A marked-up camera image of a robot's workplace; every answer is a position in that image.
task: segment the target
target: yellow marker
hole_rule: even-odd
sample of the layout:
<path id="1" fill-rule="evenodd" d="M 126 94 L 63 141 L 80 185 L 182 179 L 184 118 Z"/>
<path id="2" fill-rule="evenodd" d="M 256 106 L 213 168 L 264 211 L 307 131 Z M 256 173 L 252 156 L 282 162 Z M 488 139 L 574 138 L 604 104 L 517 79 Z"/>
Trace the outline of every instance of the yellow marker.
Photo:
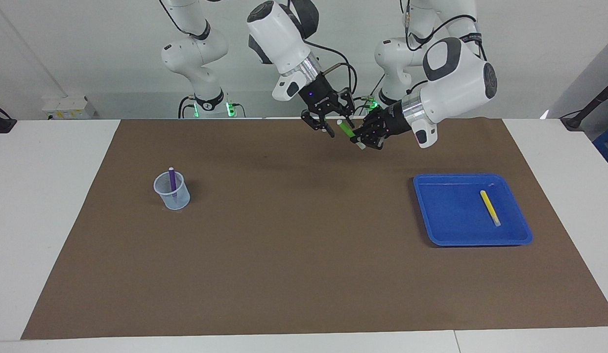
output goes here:
<path id="1" fill-rule="evenodd" d="M 483 201 L 485 202 L 485 206 L 487 206 L 487 210 L 489 210 L 493 223 L 496 224 L 496 227 L 501 226 L 502 224 L 499 222 L 498 214 L 496 214 L 496 210 L 493 208 L 493 205 L 491 205 L 491 200 L 487 196 L 487 192 L 485 190 L 481 190 L 480 195 L 483 197 Z"/>

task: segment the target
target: blue container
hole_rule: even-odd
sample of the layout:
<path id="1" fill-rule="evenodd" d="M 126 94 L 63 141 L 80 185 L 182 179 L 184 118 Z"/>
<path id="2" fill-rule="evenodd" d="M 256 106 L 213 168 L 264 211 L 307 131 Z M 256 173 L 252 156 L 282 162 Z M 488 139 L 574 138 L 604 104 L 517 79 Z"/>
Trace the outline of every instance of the blue container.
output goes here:
<path id="1" fill-rule="evenodd" d="M 529 244 L 533 235 L 506 181 L 495 174 L 422 174 L 414 179 L 425 228 L 439 246 Z M 480 191 L 498 214 L 496 227 Z"/>

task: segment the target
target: marker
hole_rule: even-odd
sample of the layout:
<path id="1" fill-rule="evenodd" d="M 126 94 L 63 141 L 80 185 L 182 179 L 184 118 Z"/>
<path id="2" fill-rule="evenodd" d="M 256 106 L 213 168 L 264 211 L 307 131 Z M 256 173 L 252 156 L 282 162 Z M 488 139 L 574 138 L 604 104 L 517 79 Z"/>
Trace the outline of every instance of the marker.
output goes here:
<path id="1" fill-rule="evenodd" d="M 175 185 L 175 169 L 173 169 L 173 167 L 169 168 L 169 182 L 171 183 L 171 192 L 178 190 L 178 187 Z"/>
<path id="2" fill-rule="evenodd" d="M 483 202 L 485 203 L 485 206 L 487 206 L 487 210 L 489 210 L 493 223 L 495 223 L 496 227 L 501 226 L 502 224 L 499 221 L 498 214 L 496 214 L 496 210 L 493 208 L 491 200 L 489 199 L 489 196 L 487 196 L 487 192 L 485 190 L 481 190 L 480 196 L 483 197 Z"/>
<path id="3" fill-rule="evenodd" d="M 353 138 L 354 136 L 356 136 L 354 134 L 354 132 L 347 126 L 345 125 L 341 119 L 337 120 L 337 125 L 339 125 L 339 127 L 341 127 L 341 130 L 343 130 L 343 132 L 345 132 L 345 134 L 348 136 L 348 138 Z M 365 146 L 364 143 L 362 142 L 357 142 L 356 145 L 361 149 L 364 150 L 365 148 L 367 148 L 367 146 Z"/>

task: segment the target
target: white wall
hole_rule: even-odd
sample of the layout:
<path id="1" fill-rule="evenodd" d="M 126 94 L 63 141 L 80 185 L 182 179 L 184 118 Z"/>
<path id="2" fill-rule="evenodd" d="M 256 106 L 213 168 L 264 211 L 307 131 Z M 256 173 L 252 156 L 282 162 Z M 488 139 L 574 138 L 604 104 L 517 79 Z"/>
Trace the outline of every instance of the white wall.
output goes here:
<path id="1" fill-rule="evenodd" d="M 552 108 L 549 118 L 583 109 L 608 85 L 608 44 L 563 93 Z M 591 112 L 580 127 L 590 139 L 597 138 L 608 129 L 608 100 Z"/>
<path id="2" fill-rule="evenodd" d="M 299 115 L 304 107 L 299 100 L 272 101 L 277 72 L 260 65 L 247 47 L 245 19 L 260 2 L 203 2 L 213 27 L 230 42 L 230 53 L 210 67 L 223 87 L 245 103 L 248 115 Z M 608 0 L 477 2 L 499 92 L 494 101 L 469 115 L 537 118 L 608 42 Z M 315 3 L 321 24 L 313 42 L 344 51 L 360 74 L 357 94 L 368 94 L 382 73 L 373 60 L 376 44 L 403 34 L 398 2 Z M 62 90 L 89 96 L 102 118 L 173 116 L 179 99 L 190 93 L 185 78 L 169 72 L 160 61 L 160 48 L 182 34 L 157 0 L 0 0 L 0 8 Z M 5 27 L 0 23 L 0 31 L 9 31 Z M 14 38 L 8 37 L 0 34 L 0 104 L 18 112 L 18 118 L 39 118 L 39 97 L 57 88 L 40 67 L 16 58 Z M 316 53 L 324 67 L 338 60 L 331 53 Z M 346 84 L 339 70 L 332 80 L 336 87 Z"/>

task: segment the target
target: clear plastic cup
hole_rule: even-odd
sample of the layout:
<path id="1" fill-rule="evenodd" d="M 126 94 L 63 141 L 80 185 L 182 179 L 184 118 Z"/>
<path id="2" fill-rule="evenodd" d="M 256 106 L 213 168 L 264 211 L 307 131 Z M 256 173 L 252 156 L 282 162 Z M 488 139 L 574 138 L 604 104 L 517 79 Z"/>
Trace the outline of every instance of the clear plastic cup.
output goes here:
<path id="1" fill-rule="evenodd" d="M 184 176 L 179 172 L 175 172 L 176 190 L 171 190 L 171 181 L 169 180 L 169 172 L 164 172 L 156 178 L 153 183 L 153 190 L 160 195 L 165 206 L 169 210 L 181 210 L 190 202 L 190 194 L 184 183 Z"/>

